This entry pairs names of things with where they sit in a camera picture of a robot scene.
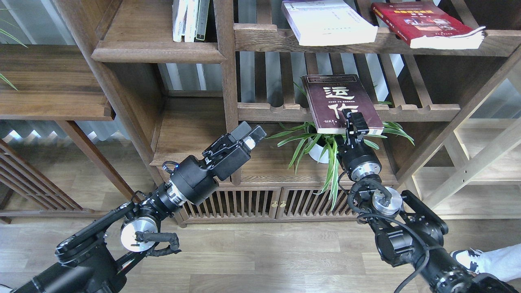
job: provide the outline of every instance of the red book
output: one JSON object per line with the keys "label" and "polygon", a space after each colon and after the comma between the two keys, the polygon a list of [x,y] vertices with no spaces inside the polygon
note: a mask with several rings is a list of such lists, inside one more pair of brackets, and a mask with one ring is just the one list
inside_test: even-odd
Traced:
{"label": "red book", "polygon": [[477,49],[484,36],[433,2],[373,3],[373,12],[411,48]]}
{"label": "red book", "polygon": [[343,109],[361,112],[369,134],[382,133],[382,120],[357,75],[304,75],[302,82],[317,133],[345,134]]}

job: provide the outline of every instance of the potted plant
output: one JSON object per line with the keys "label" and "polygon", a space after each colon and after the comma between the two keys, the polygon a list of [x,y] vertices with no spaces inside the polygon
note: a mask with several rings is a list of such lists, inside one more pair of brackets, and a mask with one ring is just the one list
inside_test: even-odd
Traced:
{"label": "potted plant", "polygon": [[[328,164],[326,180],[319,193],[326,192],[329,187],[331,190],[337,190],[339,162],[337,160],[337,142],[334,139],[337,135],[317,133],[313,122],[306,121],[292,128],[287,128],[282,123],[280,123],[280,125],[284,130],[270,136],[268,139],[283,138],[291,135],[281,140],[277,144],[277,147],[281,147],[291,141],[298,142],[291,161],[289,162],[288,169],[294,165],[296,174],[302,157],[312,153],[313,155],[311,157],[318,163]],[[409,136],[398,123],[384,121],[383,133],[405,137],[414,145],[414,139]],[[365,135],[364,138],[366,137],[387,138],[385,135]],[[370,140],[364,139],[364,142],[376,150],[379,149],[379,146]],[[337,193],[330,192],[329,196],[330,199],[332,199],[331,208],[333,208],[337,202]]]}

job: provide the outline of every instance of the black robotic arm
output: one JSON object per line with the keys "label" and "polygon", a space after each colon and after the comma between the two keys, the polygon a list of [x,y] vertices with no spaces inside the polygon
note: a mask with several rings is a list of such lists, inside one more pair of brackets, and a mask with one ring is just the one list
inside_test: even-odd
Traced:
{"label": "black robotic arm", "polygon": [[[383,261],[393,267],[411,264],[415,271],[395,290],[399,292],[416,275],[421,274],[432,292],[517,292],[490,274],[472,276],[443,248],[447,224],[409,190],[399,194],[384,187],[378,176],[381,164],[363,136],[369,132],[361,113],[344,110],[347,121],[346,139],[336,137],[338,160],[344,172],[354,181],[348,204],[358,214],[358,222],[369,224]],[[406,203],[414,213],[405,211]]]}
{"label": "black robotic arm", "polygon": [[[175,233],[161,233],[161,221],[190,201],[201,204],[218,187],[214,177],[225,180],[250,159],[250,152],[266,136],[257,126],[243,122],[217,139],[203,152],[203,159],[165,162],[170,180],[162,183],[140,203],[122,204],[89,226],[62,241],[55,251],[58,262],[33,277],[14,293],[113,293],[125,285],[125,275],[146,256],[178,253]],[[124,218],[121,243],[129,250],[115,260],[106,247],[105,233]],[[167,248],[155,250],[160,242]]]}
{"label": "black robotic arm", "polygon": [[[399,292],[420,274],[436,293],[518,293],[513,287],[489,274],[474,277],[452,259],[443,248],[443,235],[449,229],[429,207],[405,190],[384,187],[378,174],[381,164],[374,151],[363,142],[368,128],[361,113],[344,111],[348,127],[346,139],[336,137],[338,160],[354,185],[348,204],[358,214],[361,224],[375,233],[378,252],[383,261],[399,266],[411,264],[415,271],[396,289]],[[250,159],[250,151],[266,135],[242,123],[231,133],[216,140],[203,152],[203,159],[187,157],[183,162],[165,162],[163,169],[170,180],[161,184],[140,203],[124,203],[64,240],[56,248],[58,262],[32,278],[14,293],[113,293],[126,283],[125,275],[146,256],[178,253],[175,233],[161,233],[166,217],[190,201],[201,204],[216,188],[214,177],[224,180]],[[405,211],[406,203],[414,213]],[[121,242],[129,250],[115,260],[106,248],[105,232],[124,218]],[[159,242],[167,248],[155,250]]]}

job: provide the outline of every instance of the gray pants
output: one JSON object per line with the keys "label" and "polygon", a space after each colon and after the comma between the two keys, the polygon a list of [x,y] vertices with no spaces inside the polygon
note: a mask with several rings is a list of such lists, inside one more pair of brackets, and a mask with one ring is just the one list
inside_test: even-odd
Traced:
{"label": "gray pants", "polygon": [[482,253],[476,273],[489,273],[503,282],[521,278],[521,243]]}

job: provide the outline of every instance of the cabinet door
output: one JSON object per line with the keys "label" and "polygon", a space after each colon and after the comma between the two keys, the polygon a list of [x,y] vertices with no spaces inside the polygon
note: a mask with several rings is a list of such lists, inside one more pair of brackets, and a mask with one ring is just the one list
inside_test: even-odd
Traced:
{"label": "cabinet door", "polygon": [[347,218],[353,217],[347,204],[347,194],[338,190],[337,203],[331,208],[329,190],[318,193],[320,188],[283,188],[276,219]]}
{"label": "cabinet door", "polygon": [[199,206],[185,203],[181,216],[192,222],[261,222],[275,218],[281,188],[220,188]]}

